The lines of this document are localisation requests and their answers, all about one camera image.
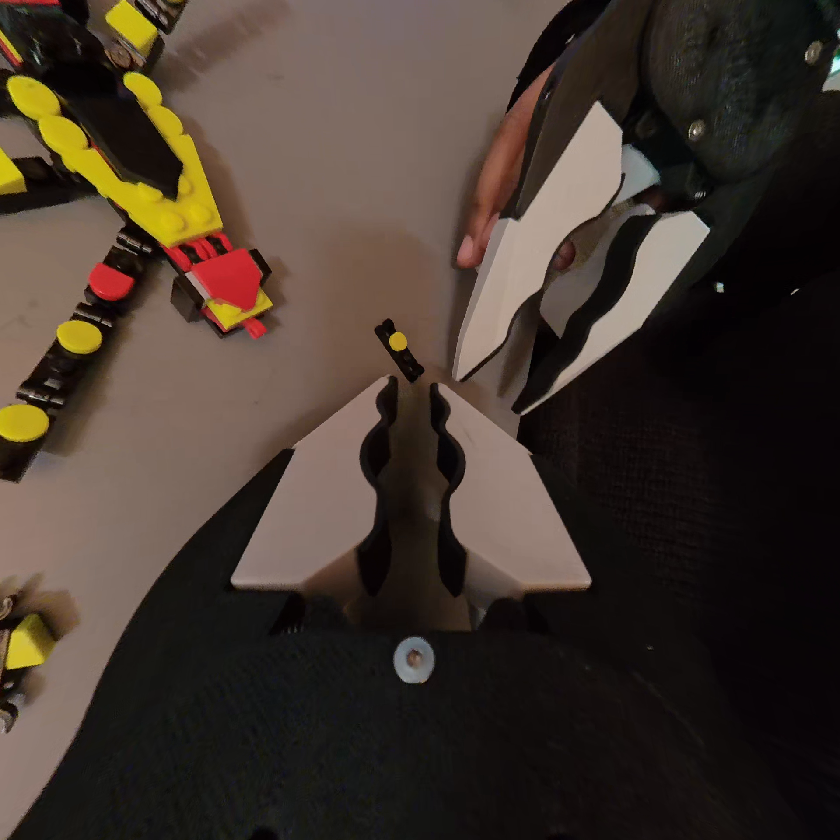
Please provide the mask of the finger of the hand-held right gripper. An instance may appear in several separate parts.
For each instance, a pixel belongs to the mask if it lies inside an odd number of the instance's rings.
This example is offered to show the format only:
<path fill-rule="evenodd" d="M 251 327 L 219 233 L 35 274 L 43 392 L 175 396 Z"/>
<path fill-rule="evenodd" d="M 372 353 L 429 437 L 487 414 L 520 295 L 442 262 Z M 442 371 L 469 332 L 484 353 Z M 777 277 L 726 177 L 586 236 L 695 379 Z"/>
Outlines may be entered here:
<path fill-rule="evenodd" d="M 618 208 L 584 231 L 571 267 L 542 294 L 548 335 L 534 346 L 515 414 L 547 402 L 640 330 L 709 235 L 694 211 L 659 213 L 636 202 L 659 176 L 635 148 L 623 148 L 622 175 Z"/>
<path fill-rule="evenodd" d="M 621 128 L 595 101 L 528 209 L 497 222 L 458 335 L 457 382 L 499 351 L 518 310 L 541 290 L 558 247 L 612 201 L 622 180 L 621 154 Z"/>

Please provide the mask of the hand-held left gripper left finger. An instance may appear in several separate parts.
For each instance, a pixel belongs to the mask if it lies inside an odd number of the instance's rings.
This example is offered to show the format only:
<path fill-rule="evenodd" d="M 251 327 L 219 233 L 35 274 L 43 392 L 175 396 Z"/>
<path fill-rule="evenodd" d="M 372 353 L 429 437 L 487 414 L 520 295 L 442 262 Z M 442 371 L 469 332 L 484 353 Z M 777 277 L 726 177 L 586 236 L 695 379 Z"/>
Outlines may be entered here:
<path fill-rule="evenodd" d="M 285 467 L 231 578 L 239 590 L 375 596 L 391 566 L 380 475 L 398 383 L 376 380 L 282 455 Z"/>

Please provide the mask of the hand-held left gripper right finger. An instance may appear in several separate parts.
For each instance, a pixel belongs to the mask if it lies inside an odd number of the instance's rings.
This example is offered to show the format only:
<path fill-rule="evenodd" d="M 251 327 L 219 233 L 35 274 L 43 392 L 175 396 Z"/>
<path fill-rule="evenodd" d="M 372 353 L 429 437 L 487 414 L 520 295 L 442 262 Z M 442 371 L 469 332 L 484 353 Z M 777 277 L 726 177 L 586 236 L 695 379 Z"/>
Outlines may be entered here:
<path fill-rule="evenodd" d="M 437 567 L 453 597 L 485 612 L 502 599 L 592 584 L 531 453 L 448 386 L 429 387 L 440 502 Z"/>

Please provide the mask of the black yellow lego leg segment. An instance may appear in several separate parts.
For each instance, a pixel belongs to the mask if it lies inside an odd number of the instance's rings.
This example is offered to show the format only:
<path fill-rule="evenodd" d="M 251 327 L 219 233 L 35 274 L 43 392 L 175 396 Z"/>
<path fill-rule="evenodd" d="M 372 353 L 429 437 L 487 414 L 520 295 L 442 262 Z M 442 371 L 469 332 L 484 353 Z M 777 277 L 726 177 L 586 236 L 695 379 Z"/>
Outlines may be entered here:
<path fill-rule="evenodd" d="M 56 639 L 37 612 L 17 616 L 18 595 L 1 599 L 1 733 L 8 734 L 26 703 L 25 678 L 51 656 Z"/>
<path fill-rule="evenodd" d="M 396 328 L 393 320 L 386 319 L 377 324 L 374 334 L 410 384 L 415 383 L 424 374 L 424 367 L 409 349 L 405 334 Z"/>

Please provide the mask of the black yellow red lego model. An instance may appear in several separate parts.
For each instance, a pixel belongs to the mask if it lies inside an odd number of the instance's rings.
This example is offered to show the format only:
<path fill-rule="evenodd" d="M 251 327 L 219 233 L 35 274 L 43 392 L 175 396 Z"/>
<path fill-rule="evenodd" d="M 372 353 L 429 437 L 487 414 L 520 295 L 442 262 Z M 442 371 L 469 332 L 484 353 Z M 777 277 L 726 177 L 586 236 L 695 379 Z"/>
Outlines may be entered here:
<path fill-rule="evenodd" d="M 171 304 L 185 321 L 219 338 L 266 334 L 271 270 L 226 236 L 194 140 L 151 79 L 187 5 L 117 2 L 105 41 L 88 2 L 1 2 L 2 119 L 24 120 L 49 153 L 2 152 L 2 215 L 96 194 L 122 220 L 83 300 L 2 407 L 2 481 L 23 478 L 155 263 L 173 267 Z"/>

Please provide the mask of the person's right hand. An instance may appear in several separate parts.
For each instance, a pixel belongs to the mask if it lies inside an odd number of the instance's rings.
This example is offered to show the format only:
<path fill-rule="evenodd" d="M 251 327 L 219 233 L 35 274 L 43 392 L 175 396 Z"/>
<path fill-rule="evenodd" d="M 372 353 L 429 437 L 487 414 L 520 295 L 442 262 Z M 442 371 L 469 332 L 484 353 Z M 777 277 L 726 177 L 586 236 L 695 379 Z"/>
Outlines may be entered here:
<path fill-rule="evenodd" d="M 553 65 L 549 65 L 535 78 L 513 103 L 493 136 L 467 214 L 465 235 L 455 258 L 460 269 L 474 269 L 480 265 L 501 210 L 519 183 L 532 115 L 552 69 Z"/>

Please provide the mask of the person's black knit clothing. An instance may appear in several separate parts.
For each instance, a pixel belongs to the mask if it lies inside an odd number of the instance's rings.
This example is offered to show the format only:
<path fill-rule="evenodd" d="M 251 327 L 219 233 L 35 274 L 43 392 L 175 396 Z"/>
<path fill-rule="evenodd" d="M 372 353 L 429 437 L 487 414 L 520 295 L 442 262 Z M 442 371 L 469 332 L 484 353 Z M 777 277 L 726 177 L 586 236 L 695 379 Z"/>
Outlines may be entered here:
<path fill-rule="evenodd" d="M 808 838 L 838 838 L 838 269 L 639 333 L 526 415 L 687 609 Z"/>

